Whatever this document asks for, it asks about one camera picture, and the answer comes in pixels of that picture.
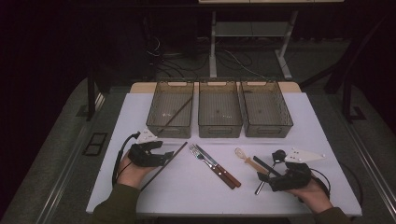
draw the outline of wooden spoon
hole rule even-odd
[[[255,161],[253,161],[250,157],[247,157],[247,155],[244,153],[244,151],[241,148],[236,148],[235,149],[235,154],[237,157],[243,159],[245,163],[249,164],[251,167],[253,167],[256,171],[267,175],[268,171],[262,168],[259,164],[257,164]]]

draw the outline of brown storage tray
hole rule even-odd
[[[287,136],[293,121],[276,81],[242,79],[239,93],[246,137]]]
[[[198,125],[202,138],[237,138],[242,115],[236,79],[209,77],[199,82]]]
[[[193,79],[162,78],[148,113],[148,129],[158,137],[190,138]]]

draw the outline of sleeve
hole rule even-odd
[[[134,223],[140,190],[116,184],[110,196],[93,210],[91,224]]]
[[[344,214],[344,212],[338,208],[334,207],[328,209],[322,213],[316,214],[314,216],[316,223],[318,224],[349,224],[352,223],[350,219]]]

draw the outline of human hand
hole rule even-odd
[[[311,179],[307,186],[301,189],[288,189],[286,192],[299,197],[314,214],[332,208],[332,203],[317,181]]]
[[[137,166],[128,158],[128,154],[129,151],[120,161],[117,183],[138,189],[145,175],[157,167]]]

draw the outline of wooden knife handle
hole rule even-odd
[[[245,163],[251,165],[256,171],[268,175],[268,171],[265,170],[262,166],[254,162],[250,157],[245,159]]]
[[[221,172],[227,176],[234,185],[236,185],[237,188],[241,187],[241,182],[239,182],[237,179],[235,179],[235,177],[233,177],[233,175],[231,175],[230,173],[228,173],[228,171],[226,171],[222,166],[220,166],[219,164],[216,165],[216,167],[219,168],[219,170],[221,170]]]
[[[224,175],[217,166],[212,166],[210,169],[213,171],[213,173],[215,173],[218,177],[220,177],[220,179],[224,181],[224,183],[226,183],[228,187],[230,187],[230,189],[235,188],[235,184],[233,183],[233,181],[231,181],[231,179],[229,179],[226,175]]]

